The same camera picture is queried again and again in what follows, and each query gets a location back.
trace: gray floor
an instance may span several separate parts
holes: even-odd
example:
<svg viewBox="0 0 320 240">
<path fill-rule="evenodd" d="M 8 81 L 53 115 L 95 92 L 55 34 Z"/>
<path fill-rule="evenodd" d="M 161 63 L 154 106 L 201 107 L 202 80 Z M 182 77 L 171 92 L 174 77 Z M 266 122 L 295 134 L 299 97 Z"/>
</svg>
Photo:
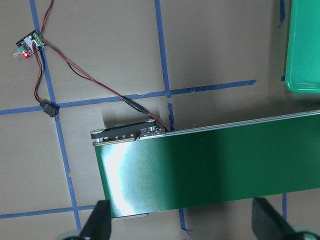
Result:
<svg viewBox="0 0 320 240">
<path fill-rule="evenodd" d="M 138 103 L 176 131 L 320 108 L 319 96 L 292 94 L 281 81 L 288 0 L 280 28 L 277 0 L 160 0 L 168 83 L 172 93 L 178 90 L 166 97 L 155 2 L 56 1 L 44 37 L 98 81 L 141 98 Z M 39 94 L 49 99 L 48 89 L 52 90 L 51 97 L 54 94 L 61 105 L 59 118 L 49 118 L 35 107 L 36 61 L 12 54 L 15 42 L 35 28 L 31 9 L 36 6 L 42 22 L 48 4 L 48 0 L 0 3 L 0 235 L 4 240 L 54 240 L 77 228 L 77 214 L 83 225 L 92 205 L 104 198 L 89 132 L 146 119 L 123 102 L 108 102 L 111 93 L 77 77 L 51 49 L 45 50 L 51 81 L 48 86 L 43 81 Z M 256 82 L 232 87 L 249 80 Z M 224 84 L 229 87 L 219 89 Z M 197 91 L 217 85 L 217 90 Z M 102 103 L 94 104 L 96 99 Z M 168 104 L 174 125 L 169 122 Z M 75 198 L 67 177 L 72 179 Z M 282 212 L 281 195 L 267 198 Z M 288 193 L 288 221 L 320 232 L 319 199 L 317 189 Z M 155 212 L 113 221 L 111 238 L 254 240 L 250 214 L 251 199 L 187 208 L 185 224 L 191 238 L 181 230 L 178 210 Z"/>
</svg>

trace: circuit board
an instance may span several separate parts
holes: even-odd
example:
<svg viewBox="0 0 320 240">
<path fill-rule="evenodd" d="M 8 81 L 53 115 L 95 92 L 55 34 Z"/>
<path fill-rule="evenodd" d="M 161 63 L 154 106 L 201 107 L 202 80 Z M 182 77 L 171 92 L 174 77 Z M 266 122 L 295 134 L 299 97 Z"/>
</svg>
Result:
<svg viewBox="0 0 320 240">
<path fill-rule="evenodd" d="M 18 52 L 15 53 L 13 56 L 17 57 L 19 55 L 23 55 L 26 59 L 30 58 L 35 54 L 32 47 L 33 43 L 37 52 L 44 49 L 47 46 L 42 41 L 41 36 L 37 32 L 37 30 L 34 30 L 33 32 L 29 33 L 27 36 L 25 36 L 16 43 L 18 47 Z"/>
</svg>

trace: green plastic bin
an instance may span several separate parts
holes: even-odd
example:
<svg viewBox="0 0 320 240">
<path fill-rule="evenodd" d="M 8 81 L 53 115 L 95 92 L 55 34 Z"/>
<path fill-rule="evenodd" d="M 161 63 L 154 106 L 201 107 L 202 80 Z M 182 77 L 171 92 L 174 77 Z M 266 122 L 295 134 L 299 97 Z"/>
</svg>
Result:
<svg viewBox="0 0 320 240">
<path fill-rule="evenodd" d="M 320 0 L 293 0 L 285 73 L 297 94 L 320 94 Z"/>
</svg>

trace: green belt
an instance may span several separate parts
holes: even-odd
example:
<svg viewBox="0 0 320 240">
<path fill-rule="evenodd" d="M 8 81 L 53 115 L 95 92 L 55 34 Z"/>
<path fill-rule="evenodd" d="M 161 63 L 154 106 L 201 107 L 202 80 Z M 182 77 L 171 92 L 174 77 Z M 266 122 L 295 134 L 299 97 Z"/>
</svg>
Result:
<svg viewBox="0 0 320 240">
<path fill-rule="evenodd" d="M 112 217 L 320 187 L 320 112 L 95 147 Z"/>
</svg>

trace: cable connector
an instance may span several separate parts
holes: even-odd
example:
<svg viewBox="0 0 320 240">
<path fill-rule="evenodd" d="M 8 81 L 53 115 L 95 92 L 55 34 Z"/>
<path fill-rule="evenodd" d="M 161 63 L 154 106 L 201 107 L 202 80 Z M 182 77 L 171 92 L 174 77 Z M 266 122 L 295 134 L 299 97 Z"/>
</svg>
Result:
<svg viewBox="0 0 320 240">
<path fill-rule="evenodd" d="M 149 113 L 149 111 L 145 107 L 143 107 L 140 104 L 132 101 L 130 98 L 127 98 L 126 96 L 123 96 L 122 100 L 125 101 L 125 103 L 128 104 L 130 107 L 134 108 L 135 110 L 137 110 L 140 113 L 143 113 L 143 114 L 148 114 Z"/>
<path fill-rule="evenodd" d="M 55 115 L 58 115 L 58 113 L 59 113 L 59 107 L 52 104 L 52 103 L 42 101 L 42 102 L 40 102 L 40 106 L 43 108 L 43 111 L 46 114 L 48 114 L 50 117 L 54 117 Z"/>
</svg>

